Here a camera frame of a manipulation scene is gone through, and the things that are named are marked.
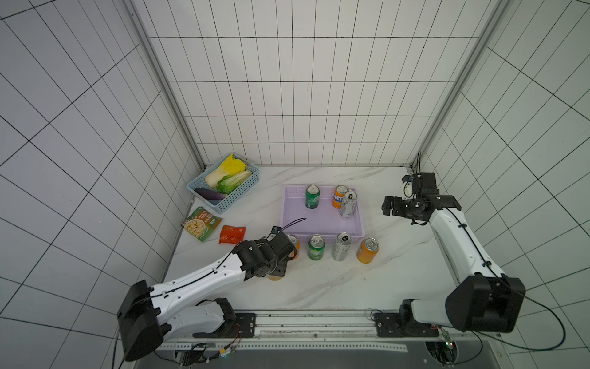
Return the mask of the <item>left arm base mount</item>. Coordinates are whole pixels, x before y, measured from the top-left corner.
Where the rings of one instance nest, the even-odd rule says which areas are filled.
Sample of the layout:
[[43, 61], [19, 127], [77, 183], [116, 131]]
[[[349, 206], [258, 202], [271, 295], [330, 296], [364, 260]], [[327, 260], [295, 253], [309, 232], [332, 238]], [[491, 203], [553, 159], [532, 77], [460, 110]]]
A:
[[193, 338], [231, 338], [235, 335], [242, 338], [253, 338], [257, 315], [252, 312], [237, 313], [227, 298], [205, 299], [196, 307], [207, 307], [208, 311], [218, 307], [221, 310], [222, 322], [213, 331], [199, 328], [192, 334]]

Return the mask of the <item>green Sprite can small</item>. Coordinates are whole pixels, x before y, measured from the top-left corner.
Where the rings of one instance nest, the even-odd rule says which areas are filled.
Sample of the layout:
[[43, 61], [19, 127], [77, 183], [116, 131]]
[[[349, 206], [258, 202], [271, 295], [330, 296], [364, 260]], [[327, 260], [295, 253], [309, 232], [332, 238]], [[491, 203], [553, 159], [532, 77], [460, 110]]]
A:
[[308, 257], [313, 261], [319, 261], [324, 256], [326, 243], [321, 235], [312, 235], [308, 240]]

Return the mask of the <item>white Monster can front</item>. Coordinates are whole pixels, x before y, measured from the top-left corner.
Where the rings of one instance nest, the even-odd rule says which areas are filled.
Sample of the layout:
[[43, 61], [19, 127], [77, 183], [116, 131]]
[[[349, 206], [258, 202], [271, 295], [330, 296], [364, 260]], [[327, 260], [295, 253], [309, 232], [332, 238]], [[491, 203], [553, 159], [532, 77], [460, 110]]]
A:
[[347, 252], [350, 250], [351, 244], [352, 238], [347, 232], [339, 233], [331, 254], [333, 260], [343, 261], [347, 256]]

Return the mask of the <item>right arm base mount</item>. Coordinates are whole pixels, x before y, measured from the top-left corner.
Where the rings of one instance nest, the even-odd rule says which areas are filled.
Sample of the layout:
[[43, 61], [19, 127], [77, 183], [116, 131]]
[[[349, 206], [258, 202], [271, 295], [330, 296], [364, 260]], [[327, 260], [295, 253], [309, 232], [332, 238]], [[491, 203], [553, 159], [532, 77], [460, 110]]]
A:
[[439, 329], [432, 324], [417, 322], [413, 317], [411, 302], [405, 299], [398, 312], [373, 309], [370, 319], [379, 338], [438, 338]]

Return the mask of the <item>orange fanta can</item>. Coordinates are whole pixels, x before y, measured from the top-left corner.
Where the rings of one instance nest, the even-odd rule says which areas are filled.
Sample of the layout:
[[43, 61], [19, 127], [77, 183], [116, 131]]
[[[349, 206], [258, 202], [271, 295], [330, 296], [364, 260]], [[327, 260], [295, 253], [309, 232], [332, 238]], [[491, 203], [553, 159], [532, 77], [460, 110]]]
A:
[[287, 235], [287, 237], [294, 247], [294, 250], [290, 253], [288, 260], [289, 261], [297, 260], [297, 258], [300, 255], [300, 241], [297, 238], [297, 236], [295, 236], [295, 235]]
[[336, 209], [341, 209], [344, 195], [348, 191], [349, 191], [348, 187], [345, 186], [344, 184], [340, 184], [340, 185], [336, 186], [336, 188], [334, 189], [333, 198], [332, 198], [333, 207], [335, 207]]

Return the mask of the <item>white monster can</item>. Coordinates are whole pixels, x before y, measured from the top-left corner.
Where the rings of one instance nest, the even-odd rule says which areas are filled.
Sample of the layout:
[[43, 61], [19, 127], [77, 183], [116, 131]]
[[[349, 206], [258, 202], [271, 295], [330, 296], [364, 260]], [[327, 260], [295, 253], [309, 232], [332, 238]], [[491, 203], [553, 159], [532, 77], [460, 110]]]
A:
[[339, 233], [331, 254], [333, 260], [343, 261], [347, 256], [347, 252], [350, 250], [351, 244], [352, 238], [347, 232]]
[[357, 194], [355, 191], [348, 191], [344, 196], [340, 206], [340, 216], [342, 218], [350, 218], [355, 212], [357, 205]]

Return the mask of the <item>orange Schweppes can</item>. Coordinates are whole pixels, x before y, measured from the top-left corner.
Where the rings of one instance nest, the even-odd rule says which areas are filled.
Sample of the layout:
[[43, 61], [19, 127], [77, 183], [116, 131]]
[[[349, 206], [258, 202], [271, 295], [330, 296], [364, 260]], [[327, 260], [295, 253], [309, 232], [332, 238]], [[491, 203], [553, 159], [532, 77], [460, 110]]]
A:
[[356, 253], [357, 260], [363, 264], [370, 264], [380, 250], [379, 242], [376, 238], [365, 238], [361, 241]]

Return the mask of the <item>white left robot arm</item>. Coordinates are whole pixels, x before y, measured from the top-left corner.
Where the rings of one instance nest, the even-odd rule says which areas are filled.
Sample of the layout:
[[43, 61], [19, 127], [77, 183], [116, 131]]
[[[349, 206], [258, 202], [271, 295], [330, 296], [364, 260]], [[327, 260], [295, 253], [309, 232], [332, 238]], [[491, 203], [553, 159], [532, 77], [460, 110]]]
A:
[[118, 309], [123, 359], [137, 361], [165, 340], [196, 335], [226, 338], [240, 326], [226, 298], [219, 293], [252, 278], [284, 275], [297, 247], [277, 230], [267, 238], [242, 241], [224, 257], [175, 280], [133, 284]]

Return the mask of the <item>orange Fanta can front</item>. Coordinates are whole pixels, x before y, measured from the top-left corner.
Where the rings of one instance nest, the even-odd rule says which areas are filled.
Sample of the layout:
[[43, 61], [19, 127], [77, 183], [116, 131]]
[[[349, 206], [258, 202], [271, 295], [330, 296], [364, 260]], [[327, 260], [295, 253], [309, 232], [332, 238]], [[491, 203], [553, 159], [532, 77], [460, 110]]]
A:
[[290, 253], [288, 260], [289, 261], [297, 260], [297, 258], [300, 255], [300, 241], [297, 238], [297, 236], [295, 236], [295, 235], [287, 235], [287, 237], [294, 247], [294, 250]]

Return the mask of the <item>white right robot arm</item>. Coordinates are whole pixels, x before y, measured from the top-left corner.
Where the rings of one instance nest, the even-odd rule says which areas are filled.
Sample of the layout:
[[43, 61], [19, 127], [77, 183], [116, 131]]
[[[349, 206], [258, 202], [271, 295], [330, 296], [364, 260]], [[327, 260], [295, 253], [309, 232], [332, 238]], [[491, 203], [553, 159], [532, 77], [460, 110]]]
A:
[[458, 331], [513, 331], [525, 286], [487, 254], [452, 195], [387, 196], [382, 211], [409, 219], [414, 225], [430, 226], [456, 283], [441, 298], [404, 300], [399, 307], [402, 324], [430, 324]]

